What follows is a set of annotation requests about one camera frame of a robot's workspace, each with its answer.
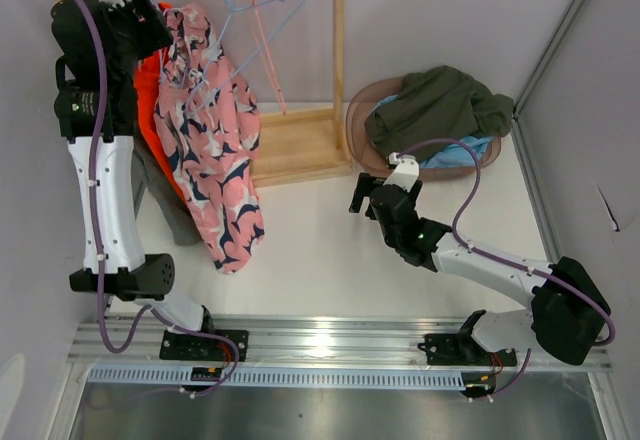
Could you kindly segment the grey shorts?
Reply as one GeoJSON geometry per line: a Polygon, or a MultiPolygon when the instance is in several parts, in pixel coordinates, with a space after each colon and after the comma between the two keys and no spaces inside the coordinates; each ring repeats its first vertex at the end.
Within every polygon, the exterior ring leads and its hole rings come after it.
{"type": "Polygon", "coordinates": [[[138,213],[145,193],[157,202],[178,246],[202,242],[201,235],[184,201],[174,191],[155,157],[141,143],[134,143],[131,160],[131,186],[134,212],[138,213]]]}

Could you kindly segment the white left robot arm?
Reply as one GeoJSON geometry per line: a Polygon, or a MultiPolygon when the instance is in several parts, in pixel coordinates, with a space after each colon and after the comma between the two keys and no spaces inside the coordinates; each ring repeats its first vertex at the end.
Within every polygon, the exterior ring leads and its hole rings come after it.
{"type": "Polygon", "coordinates": [[[170,41],[151,0],[63,0],[51,11],[62,50],[55,64],[54,112],[78,177],[85,228],[82,267],[69,277],[78,293],[112,295],[159,311],[197,360],[216,350],[209,311],[174,290],[168,254],[147,254],[135,223],[131,165],[138,120],[139,61],[170,41]]]}

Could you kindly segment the bright orange shorts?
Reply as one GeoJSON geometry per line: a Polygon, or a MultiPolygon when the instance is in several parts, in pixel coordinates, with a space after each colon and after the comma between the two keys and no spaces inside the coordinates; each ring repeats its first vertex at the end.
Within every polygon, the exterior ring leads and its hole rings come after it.
{"type": "Polygon", "coordinates": [[[175,140],[170,141],[169,131],[163,127],[157,129],[156,110],[160,96],[161,74],[166,65],[169,46],[161,47],[138,63],[134,75],[134,87],[137,93],[138,127],[146,146],[151,151],[156,164],[183,207],[187,206],[183,188],[176,180],[179,150],[175,140]]]}

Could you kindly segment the pink navy patterned shorts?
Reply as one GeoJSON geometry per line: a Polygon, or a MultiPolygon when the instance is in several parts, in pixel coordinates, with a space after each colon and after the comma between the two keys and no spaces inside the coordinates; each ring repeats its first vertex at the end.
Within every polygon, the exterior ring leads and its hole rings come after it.
{"type": "Polygon", "coordinates": [[[176,180],[208,248],[223,274],[241,270],[264,237],[264,220],[251,164],[260,146],[261,116],[248,82],[221,45],[206,84],[187,103],[190,82],[181,87],[186,63],[202,71],[215,42],[214,24],[191,3],[164,13],[172,43],[161,74],[157,129],[166,127],[179,150],[176,180]]]}

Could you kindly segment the pink hanger of blue shorts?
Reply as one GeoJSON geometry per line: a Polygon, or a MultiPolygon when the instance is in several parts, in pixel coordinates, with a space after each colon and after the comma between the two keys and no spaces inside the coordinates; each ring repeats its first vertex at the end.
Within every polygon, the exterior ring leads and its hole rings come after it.
{"type": "Polygon", "coordinates": [[[273,90],[273,93],[275,95],[280,112],[282,114],[286,114],[288,112],[287,104],[276,73],[262,18],[260,12],[258,11],[257,0],[248,1],[250,2],[254,15],[254,19],[249,22],[250,31],[253,35],[256,47],[259,49],[259,55],[263,64],[263,69],[267,75],[267,78],[271,85],[271,89],[273,90]]]}

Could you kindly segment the dark olive green shorts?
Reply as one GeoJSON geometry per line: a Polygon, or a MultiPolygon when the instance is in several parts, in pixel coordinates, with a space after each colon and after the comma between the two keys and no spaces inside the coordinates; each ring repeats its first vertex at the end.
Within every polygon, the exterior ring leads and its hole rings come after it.
{"type": "Polygon", "coordinates": [[[424,163],[446,148],[434,139],[504,137],[511,130],[513,99],[492,92],[451,66],[410,73],[397,97],[364,121],[369,140],[384,157],[420,145],[411,153],[424,163]]]}

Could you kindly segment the light blue shorts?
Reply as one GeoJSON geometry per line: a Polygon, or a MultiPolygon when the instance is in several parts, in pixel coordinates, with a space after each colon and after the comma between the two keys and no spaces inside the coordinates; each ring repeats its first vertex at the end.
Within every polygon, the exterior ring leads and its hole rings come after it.
{"type": "Polygon", "coordinates": [[[424,169],[473,166],[492,140],[482,134],[466,101],[380,101],[365,121],[370,141],[387,157],[410,153],[424,169]]]}

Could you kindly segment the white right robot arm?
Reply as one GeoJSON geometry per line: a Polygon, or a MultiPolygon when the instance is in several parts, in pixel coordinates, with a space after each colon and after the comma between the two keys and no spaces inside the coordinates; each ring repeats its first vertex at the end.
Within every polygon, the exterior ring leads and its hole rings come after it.
{"type": "Polygon", "coordinates": [[[419,217],[421,187],[416,182],[405,190],[362,173],[349,210],[376,221],[385,244],[408,264],[474,281],[519,306],[501,313],[477,310],[455,333],[425,335],[418,348],[428,363],[487,366],[498,358],[513,366],[516,351],[542,349],[565,364],[583,364],[611,314],[585,268],[569,257],[534,262],[475,247],[450,226],[419,217]]]}

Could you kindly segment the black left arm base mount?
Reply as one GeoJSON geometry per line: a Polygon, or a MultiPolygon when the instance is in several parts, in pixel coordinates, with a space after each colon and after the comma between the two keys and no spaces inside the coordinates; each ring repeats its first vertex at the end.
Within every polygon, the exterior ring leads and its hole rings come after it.
{"type": "MultiPolygon", "coordinates": [[[[239,350],[240,362],[246,360],[250,336],[247,330],[222,329],[217,330],[215,334],[234,342],[239,350]]],[[[160,346],[159,358],[171,361],[211,362],[223,362],[230,358],[230,362],[232,362],[233,352],[225,342],[165,331],[160,346]]]]}

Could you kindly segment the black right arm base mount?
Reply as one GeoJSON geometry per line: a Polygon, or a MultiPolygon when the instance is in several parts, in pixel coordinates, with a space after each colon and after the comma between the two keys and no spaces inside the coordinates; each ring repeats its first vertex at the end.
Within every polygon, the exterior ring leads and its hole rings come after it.
{"type": "Polygon", "coordinates": [[[473,312],[455,333],[425,334],[423,340],[417,344],[417,349],[426,355],[427,364],[430,366],[515,367],[517,356],[514,351],[508,352],[502,349],[489,352],[472,339],[472,328],[485,314],[485,310],[473,312]]]}

